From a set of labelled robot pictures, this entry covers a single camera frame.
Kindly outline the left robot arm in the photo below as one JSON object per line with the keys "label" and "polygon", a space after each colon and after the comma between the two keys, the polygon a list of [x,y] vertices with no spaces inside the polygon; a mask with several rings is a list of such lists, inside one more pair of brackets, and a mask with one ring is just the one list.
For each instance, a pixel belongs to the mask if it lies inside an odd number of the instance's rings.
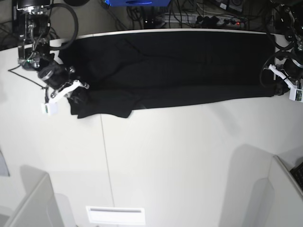
{"label": "left robot arm", "polygon": [[292,45],[279,49],[276,58],[285,60],[283,64],[270,64],[268,69],[278,76],[289,89],[289,99],[303,101],[303,2],[283,0],[280,3],[280,19],[284,23],[285,39]]}

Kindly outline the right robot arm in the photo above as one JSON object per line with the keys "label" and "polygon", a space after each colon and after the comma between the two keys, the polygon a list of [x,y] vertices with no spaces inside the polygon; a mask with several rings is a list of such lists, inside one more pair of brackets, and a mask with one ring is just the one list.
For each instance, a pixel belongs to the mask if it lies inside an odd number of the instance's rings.
{"label": "right robot arm", "polygon": [[[51,12],[54,8],[65,8],[73,17],[74,33],[66,44],[50,45]],[[18,65],[25,70],[37,72],[38,78],[45,83],[45,101],[42,112],[47,115],[57,113],[57,103],[67,98],[75,104],[85,102],[85,92],[89,84],[75,76],[73,66],[59,64],[54,59],[55,51],[70,47],[76,40],[79,30],[78,18],[74,10],[63,3],[51,3],[48,0],[18,0],[16,10],[18,19]]]}

